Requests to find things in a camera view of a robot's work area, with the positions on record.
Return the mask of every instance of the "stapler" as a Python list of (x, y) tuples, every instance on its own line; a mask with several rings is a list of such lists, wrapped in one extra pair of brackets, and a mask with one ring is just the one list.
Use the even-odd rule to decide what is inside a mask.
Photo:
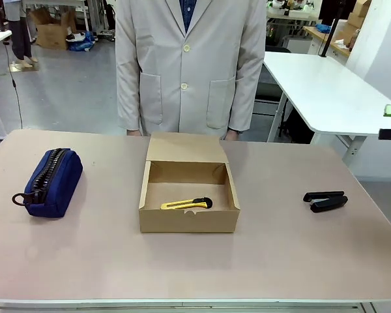
[(338, 209), (343, 207), (347, 200), (343, 191), (308, 192), (303, 199), (304, 202), (311, 203), (311, 210), (314, 213)]
[(210, 198), (198, 198), (192, 200), (164, 203), (161, 205), (161, 210), (181, 210), (191, 209), (193, 207), (202, 207), (204, 209), (210, 209), (212, 206), (213, 201)]

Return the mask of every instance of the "blue shirt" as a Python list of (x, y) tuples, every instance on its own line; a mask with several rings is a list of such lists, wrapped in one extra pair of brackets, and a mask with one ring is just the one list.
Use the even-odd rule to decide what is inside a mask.
[(185, 31), (188, 28), (193, 17), (194, 9), (196, 8), (197, 0), (180, 0), (182, 19), (184, 20)]

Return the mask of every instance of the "plastic bag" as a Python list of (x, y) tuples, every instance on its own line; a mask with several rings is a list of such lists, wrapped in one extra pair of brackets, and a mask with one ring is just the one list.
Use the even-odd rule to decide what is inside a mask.
[(90, 31), (87, 31), (87, 32), (85, 32), (84, 41), (70, 42), (68, 49), (70, 51), (76, 51), (76, 52), (80, 52), (80, 51), (88, 52), (94, 46), (94, 42), (95, 42), (95, 39), (94, 39), (93, 33)]

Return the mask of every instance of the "pencil case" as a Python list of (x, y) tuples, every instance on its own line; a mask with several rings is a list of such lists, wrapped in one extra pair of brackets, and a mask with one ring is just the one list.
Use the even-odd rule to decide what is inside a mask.
[[(33, 172), (25, 192), (15, 194), (12, 201), (24, 206), (32, 216), (64, 217), (82, 171), (81, 160), (75, 151), (49, 150)], [(23, 198), (23, 203), (17, 201), (18, 197)]]

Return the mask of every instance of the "hand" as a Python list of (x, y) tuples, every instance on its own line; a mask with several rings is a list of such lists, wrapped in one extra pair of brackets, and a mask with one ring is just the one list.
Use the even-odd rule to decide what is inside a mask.
[(226, 137), (224, 138), (224, 140), (236, 142), (239, 140), (239, 133), (235, 132), (234, 130), (229, 129), (227, 131), (227, 134), (226, 134)]
[(126, 134), (127, 134), (128, 136), (136, 136), (136, 137), (141, 137), (141, 136), (142, 136), (140, 130), (127, 130), (127, 131), (126, 131)]

